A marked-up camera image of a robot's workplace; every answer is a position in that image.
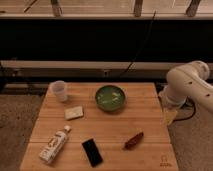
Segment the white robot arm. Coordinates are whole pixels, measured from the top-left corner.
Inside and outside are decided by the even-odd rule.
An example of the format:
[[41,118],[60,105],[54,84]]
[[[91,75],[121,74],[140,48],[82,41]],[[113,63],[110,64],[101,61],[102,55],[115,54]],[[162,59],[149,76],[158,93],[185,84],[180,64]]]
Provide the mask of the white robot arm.
[[177,110],[187,98],[213,113],[213,85],[206,82],[209,75],[209,66],[202,61],[192,61],[168,71],[167,85],[159,93],[167,125],[175,120]]

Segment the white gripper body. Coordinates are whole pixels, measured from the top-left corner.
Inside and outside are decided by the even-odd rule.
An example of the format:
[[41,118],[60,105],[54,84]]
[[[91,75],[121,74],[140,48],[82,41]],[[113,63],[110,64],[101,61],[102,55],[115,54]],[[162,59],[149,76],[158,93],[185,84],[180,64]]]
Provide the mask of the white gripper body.
[[170,87],[165,87],[159,94],[164,120],[170,125],[178,114],[178,109],[184,104],[184,97]]

